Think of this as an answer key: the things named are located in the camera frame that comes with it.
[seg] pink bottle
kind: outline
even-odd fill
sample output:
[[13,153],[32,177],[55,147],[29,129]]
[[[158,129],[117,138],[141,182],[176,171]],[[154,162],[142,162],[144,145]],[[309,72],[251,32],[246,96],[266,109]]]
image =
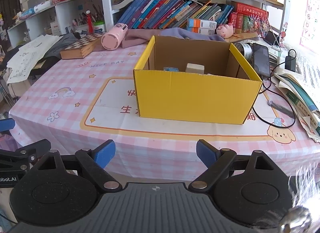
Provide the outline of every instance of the pink bottle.
[[119,47],[128,31],[128,26],[124,23],[118,23],[110,31],[102,36],[101,44],[107,50],[115,50]]

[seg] chessboard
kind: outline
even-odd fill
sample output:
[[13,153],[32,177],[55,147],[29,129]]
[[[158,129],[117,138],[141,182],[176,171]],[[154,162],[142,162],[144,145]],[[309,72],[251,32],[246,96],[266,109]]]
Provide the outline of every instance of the chessboard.
[[101,42],[104,33],[89,34],[60,52],[63,60],[83,59]]

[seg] chinese character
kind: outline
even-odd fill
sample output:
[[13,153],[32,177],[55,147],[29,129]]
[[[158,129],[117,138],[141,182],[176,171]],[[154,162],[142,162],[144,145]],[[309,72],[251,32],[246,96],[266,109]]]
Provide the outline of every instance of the chinese character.
[[121,109],[124,111],[124,112],[120,112],[120,113],[124,113],[124,114],[130,114],[130,109],[132,107],[130,106],[123,106]]
[[255,120],[256,119],[256,117],[254,116],[254,114],[252,114],[252,113],[249,113],[248,115],[247,115],[247,120]]
[[135,90],[128,90],[128,96],[130,95],[136,95],[136,91]]

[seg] power adapter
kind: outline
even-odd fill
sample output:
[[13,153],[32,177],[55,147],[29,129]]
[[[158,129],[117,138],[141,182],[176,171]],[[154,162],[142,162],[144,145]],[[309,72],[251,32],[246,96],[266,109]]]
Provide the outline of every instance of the power adapter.
[[285,57],[285,69],[296,72],[296,59],[292,56]]

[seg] pink checkered tablecloth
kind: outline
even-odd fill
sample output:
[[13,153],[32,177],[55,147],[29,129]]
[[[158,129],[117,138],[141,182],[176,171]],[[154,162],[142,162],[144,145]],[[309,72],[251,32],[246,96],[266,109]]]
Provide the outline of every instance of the pink checkered tablecloth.
[[[132,70],[144,48],[138,45],[59,61],[10,110],[16,122],[11,130],[16,141],[25,146],[46,138],[52,149],[65,155],[113,139],[116,155],[106,170],[132,177],[185,181],[194,180],[206,169],[196,155],[199,139],[241,155],[263,150],[288,175],[320,159],[320,144],[308,138],[299,122],[285,131],[282,141],[253,113],[244,125],[138,117]],[[271,93],[266,96],[279,100]],[[263,95],[258,99],[255,108],[261,105],[261,112],[267,108],[266,99]],[[273,116],[271,108],[268,111],[265,117],[271,122],[275,117],[283,118],[286,125],[292,122],[282,113]]]

